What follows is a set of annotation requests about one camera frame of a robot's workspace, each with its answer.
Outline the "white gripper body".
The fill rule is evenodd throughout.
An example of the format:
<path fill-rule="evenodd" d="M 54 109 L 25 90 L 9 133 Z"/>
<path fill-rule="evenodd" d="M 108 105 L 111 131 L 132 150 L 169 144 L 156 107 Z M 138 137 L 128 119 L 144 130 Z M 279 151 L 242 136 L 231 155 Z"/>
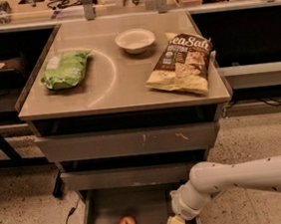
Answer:
<path fill-rule="evenodd" d="M 204 199 L 190 182 L 170 191 L 171 209 L 183 220 L 192 220 L 201 212 Z"/>

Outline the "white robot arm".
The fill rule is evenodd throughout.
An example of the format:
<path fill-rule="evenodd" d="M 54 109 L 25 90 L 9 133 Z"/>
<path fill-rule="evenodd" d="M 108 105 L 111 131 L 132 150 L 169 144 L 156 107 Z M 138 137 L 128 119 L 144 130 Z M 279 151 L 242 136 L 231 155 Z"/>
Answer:
<path fill-rule="evenodd" d="M 238 164 L 201 161 L 192 166 L 186 183 L 170 191 L 174 215 L 166 224 L 186 224 L 230 188 L 281 193 L 281 155 Z"/>

